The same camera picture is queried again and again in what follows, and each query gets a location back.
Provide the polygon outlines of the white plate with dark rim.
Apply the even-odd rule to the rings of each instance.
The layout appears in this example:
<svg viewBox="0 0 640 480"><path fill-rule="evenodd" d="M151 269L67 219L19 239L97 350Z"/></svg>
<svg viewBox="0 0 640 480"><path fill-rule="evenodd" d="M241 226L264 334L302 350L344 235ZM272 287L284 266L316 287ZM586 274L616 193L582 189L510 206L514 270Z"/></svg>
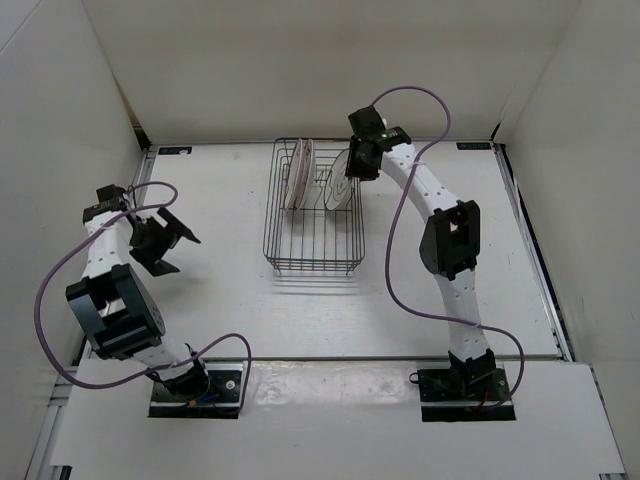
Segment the white plate with dark rim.
<svg viewBox="0 0 640 480"><path fill-rule="evenodd" d="M334 160L324 187L324 207L334 211L346 204L351 196L352 179L346 176L349 151L341 151Z"/></svg>

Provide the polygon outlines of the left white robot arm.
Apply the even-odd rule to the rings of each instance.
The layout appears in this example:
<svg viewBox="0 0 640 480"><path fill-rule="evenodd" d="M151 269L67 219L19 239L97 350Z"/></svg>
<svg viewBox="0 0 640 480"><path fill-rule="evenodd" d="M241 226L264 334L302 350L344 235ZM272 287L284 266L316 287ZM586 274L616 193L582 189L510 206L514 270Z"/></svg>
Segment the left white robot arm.
<svg viewBox="0 0 640 480"><path fill-rule="evenodd" d="M185 238L200 240L165 207L166 221L129 214L124 200L102 201L86 208L83 224L99 236L88 248L81 280L66 288L71 310L95 353L102 359L135 360L147 368L162 367L149 375L170 394L188 400L206 395L210 377L195 351L164 337L163 316L131 262L137 261L152 276L177 273L164 254Z"/></svg>

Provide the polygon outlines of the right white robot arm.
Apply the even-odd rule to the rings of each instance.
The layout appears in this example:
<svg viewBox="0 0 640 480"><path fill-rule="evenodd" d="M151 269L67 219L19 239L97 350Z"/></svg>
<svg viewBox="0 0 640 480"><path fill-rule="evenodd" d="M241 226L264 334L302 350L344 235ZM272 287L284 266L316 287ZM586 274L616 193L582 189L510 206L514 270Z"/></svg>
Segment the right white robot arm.
<svg viewBox="0 0 640 480"><path fill-rule="evenodd" d="M356 127L350 138L346 175L375 180L385 173L402 188L424 222L419 256L440 289L445 313L431 314L449 326L449 387L470 400L491 389L497 367L481 329L475 292L480 253L480 209L451 193L417 159L411 139L400 127Z"/></svg>

